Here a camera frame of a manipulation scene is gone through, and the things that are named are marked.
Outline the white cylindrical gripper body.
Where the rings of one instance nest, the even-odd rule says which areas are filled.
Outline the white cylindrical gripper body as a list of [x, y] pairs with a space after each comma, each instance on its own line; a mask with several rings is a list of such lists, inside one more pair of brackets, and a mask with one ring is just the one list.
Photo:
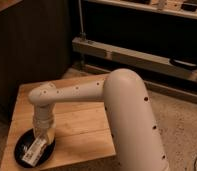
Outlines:
[[35, 130], [47, 130], [54, 125], [53, 106], [35, 106], [33, 115], [33, 127]]

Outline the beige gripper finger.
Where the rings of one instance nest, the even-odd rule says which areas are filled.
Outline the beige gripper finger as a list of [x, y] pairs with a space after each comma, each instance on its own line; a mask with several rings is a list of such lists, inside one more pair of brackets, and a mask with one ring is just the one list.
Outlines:
[[51, 127], [46, 132], [46, 140], [48, 144], [51, 144], [55, 138], [55, 128]]
[[34, 128], [33, 132], [34, 132], [34, 137], [35, 138], [42, 135], [42, 129], [40, 129], [40, 128]]

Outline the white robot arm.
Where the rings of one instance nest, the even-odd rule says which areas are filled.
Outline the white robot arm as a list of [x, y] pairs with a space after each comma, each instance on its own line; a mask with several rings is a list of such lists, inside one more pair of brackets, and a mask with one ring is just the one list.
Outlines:
[[162, 139], [142, 78], [117, 69], [103, 80], [65, 88], [48, 82], [30, 91], [35, 136], [54, 141], [53, 107], [57, 102], [102, 101], [120, 171], [170, 171]]

